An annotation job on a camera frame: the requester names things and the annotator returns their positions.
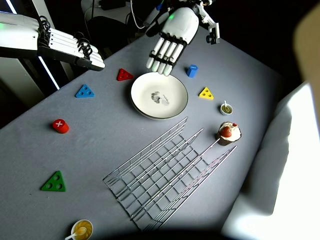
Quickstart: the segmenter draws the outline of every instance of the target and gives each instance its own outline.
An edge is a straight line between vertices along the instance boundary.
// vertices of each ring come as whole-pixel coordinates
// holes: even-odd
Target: table surface
[[[237,123],[242,137],[235,152],[164,227],[220,228],[273,115],[282,78],[224,40],[207,44],[206,35],[200,27],[171,73],[188,91],[188,104],[176,118],[142,116],[130,101],[133,81],[116,80],[120,68],[135,79],[148,72],[145,63],[158,36],[144,36],[106,59],[103,71],[87,71],[1,129],[2,239],[63,239],[80,219],[93,223],[93,240],[137,231],[102,179],[184,117],[185,138],[204,128],[193,143],[198,152],[214,142],[222,122]],[[194,78],[186,75],[191,64],[198,66]],[[95,97],[75,97],[83,84]],[[204,87],[214,100],[198,97]],[[234,108],[231,116],[220,114],[224,100]],[[67,134],[52,129],[58,118],[67,121]],[[214,160],[233,145],[215,145],[205,158]],[[66,192],[41,191],[58,170]]]

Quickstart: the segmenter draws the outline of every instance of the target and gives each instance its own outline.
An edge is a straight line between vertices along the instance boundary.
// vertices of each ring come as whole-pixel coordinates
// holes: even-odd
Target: green food in bowl
[[[231,107],[222,106],[221,109],[222,109],[222,111],[224,111],[226,114],[231,114],[231,113],[232,113],[232,108],[231,108]]]

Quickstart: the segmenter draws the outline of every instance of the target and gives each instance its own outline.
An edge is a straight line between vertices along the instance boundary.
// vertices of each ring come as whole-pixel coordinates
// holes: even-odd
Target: red triangle
[[[118,76],[116,77],[118,81],[123,81],[123,80],[128,80],[133,78],[134,76],[131,73],[124,70],[123,68],[120,68]]]

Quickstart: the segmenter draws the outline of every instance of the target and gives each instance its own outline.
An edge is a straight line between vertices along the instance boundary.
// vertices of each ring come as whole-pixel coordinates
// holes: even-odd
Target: light strip
[[[42,57],[41,57],[41,56],[38,56],[38,58],[40,59],[40,62],[42,63],[42,65],[43,65],[44,69],[45,69],[45,70],[46,70],[46,72],[48,73],[49,77],[51,78],[51,80],[52,80],[53,84],[55,85],[56,89],[58,89],[58,90],[59,90],[59,89],[60,89],[60,87],[58,86],[58,84],[57,84],[56,80],[54,79],[54,76],[52,76],[51,72],[49,71],[49,69],[48,69],[48,67],[47,67],[47,65],[46,65],[46,63],[45,63],[45,61],[42,59]]]
[[[10,1],[10,0],[6,0],[6,3],[9,5],[9,8],[11,9],[11,12],[12,12],[13,14],[17,14],[17,11],[15,10],[15,8],[14,8],[14,6],[12,5],[11,1]],[[51,78],[51,80],[52,80],[53,84],[55,85],[56,89],[59,90],[60,87],[58,86],[58,84],[57,84],[54,76],[52,76],[50,70],[48,69],[48,67],[47,67],[47,65],[46,65],[46,63],[45,63],[45,61],[44,61],[44,60],[42,59],[42,57],[40,57],[40,56],[38,56],[38,58],[39,58],[40,62],[42,63],[44,69],[45,69],[46,72],[48,73],[49,77]]]

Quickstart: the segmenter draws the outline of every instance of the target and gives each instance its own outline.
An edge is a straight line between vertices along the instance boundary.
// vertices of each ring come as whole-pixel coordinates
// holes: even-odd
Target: metal rack
[[[218,140],[198,154],[191,144],[203,128],[184,139],[187,119],[103,179],[140,230],[160,228],[237,147],[205,161],[204,154]]]

